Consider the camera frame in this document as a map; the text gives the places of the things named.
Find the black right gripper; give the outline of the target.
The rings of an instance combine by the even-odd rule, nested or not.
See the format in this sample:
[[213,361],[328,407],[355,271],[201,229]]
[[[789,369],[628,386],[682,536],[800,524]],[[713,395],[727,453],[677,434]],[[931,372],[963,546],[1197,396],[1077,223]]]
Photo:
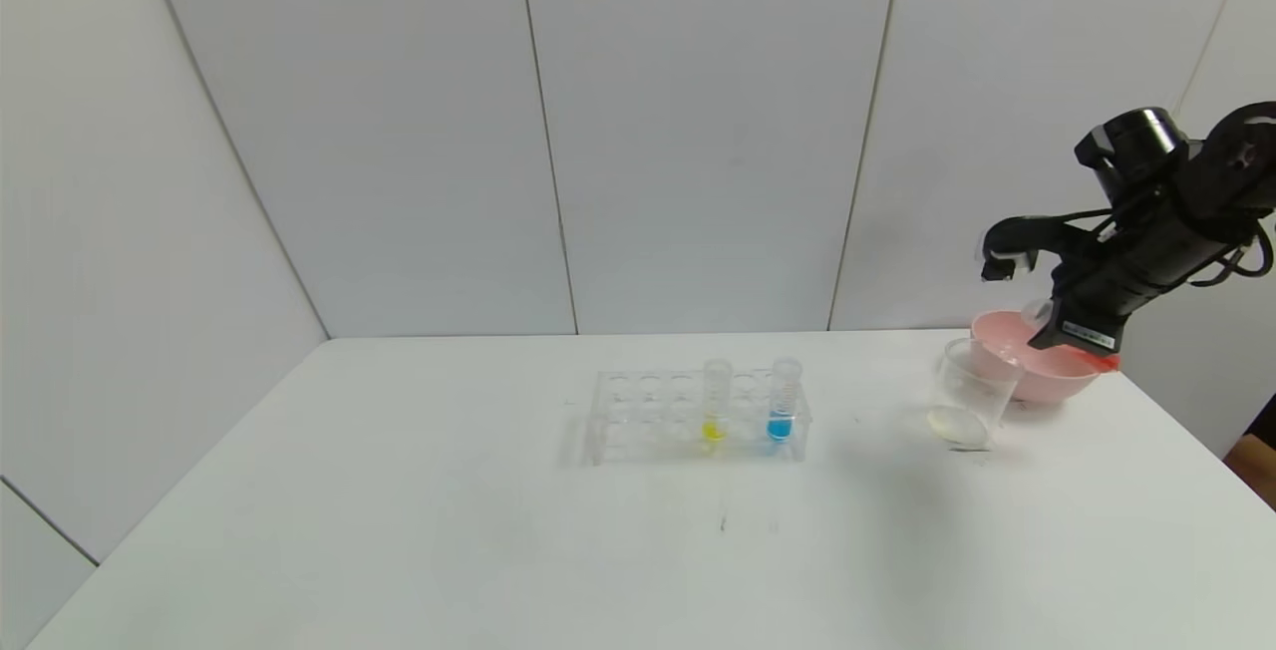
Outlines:
[[1176,215],[1063,229],[1053,250],[1059,263],[1051,273],[1050,317],[1027,340],[1036,350],[1074,346],[1111,358],[1122,350],[1131,314],[1229,254],[1226,238]]

